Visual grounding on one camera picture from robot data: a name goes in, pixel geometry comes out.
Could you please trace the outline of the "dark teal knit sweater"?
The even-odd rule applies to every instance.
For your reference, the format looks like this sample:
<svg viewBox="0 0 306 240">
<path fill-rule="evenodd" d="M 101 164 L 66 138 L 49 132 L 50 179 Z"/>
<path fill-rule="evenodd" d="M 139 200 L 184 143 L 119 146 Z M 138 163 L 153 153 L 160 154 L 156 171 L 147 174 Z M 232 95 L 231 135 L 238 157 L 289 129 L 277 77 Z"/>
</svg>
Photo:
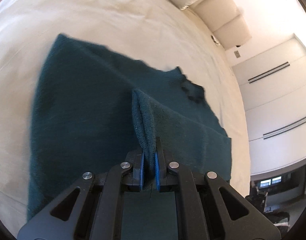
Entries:
<svg viewBox="0 0 306 240">
<path fill-rule="evenodd" d="M 138 148 L 145 186 L 124 196 L 122 239 L 177 239 L 174 194 L 156 191 L 156 139 L 193 172 L 231 178 L 231 139 L 203 87 L 105 46 L 58 35 L 42 68 L 31 121 L 27 217 L 84 172 L 107 172 Z"/>
</svg>

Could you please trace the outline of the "cream bed duvet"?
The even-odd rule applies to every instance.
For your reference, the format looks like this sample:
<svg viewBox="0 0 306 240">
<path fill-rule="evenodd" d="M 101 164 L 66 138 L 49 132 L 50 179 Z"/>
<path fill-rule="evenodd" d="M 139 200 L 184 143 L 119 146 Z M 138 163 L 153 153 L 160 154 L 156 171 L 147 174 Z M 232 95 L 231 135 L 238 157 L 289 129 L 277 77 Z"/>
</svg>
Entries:
<svg viewBox="0 0 306 240">
<path fill-rule="evenodd" d="M 237 79 L 224 49 L 193 11 L 168 0 L 0 0 L 0 219 L 12 234 L 26 223 L 32 97 L 60 33 L 160 70 L 179 66 L 204 88 L 231 137 L 230 183 L 248 194 L 249 144 Z"/>
</svg>

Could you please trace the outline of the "beige padded headboard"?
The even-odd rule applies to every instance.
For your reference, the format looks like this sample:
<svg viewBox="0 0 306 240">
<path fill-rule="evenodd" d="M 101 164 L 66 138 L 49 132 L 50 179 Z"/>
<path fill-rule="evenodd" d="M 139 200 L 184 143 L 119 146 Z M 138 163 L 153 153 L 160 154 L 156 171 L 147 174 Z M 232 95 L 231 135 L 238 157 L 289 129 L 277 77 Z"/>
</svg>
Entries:
<svg viewBox="0 0 306 240">
<path fill-rule="evenodd" d="M 189 6 L 225 50 L 247 43 L 252 35 L 234 0 L 197 0 Z"/>
</svg>

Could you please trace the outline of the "wall socket plate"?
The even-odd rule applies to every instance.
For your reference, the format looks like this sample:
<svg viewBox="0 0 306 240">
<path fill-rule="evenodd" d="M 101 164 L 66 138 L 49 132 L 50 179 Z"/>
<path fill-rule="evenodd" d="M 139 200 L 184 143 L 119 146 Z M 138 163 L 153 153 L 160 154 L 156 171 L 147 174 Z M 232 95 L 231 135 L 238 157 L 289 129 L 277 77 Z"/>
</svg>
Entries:
<svg viewBox="0 0 306 240">
<path fill-rule="evenodd" d="M 236 58 L 240 58 L 240 57 L 241 57 L 238 50 L 234 51 L 234 54 L 235 54 L 235 57 L 236 57 Z"/>
</svg>

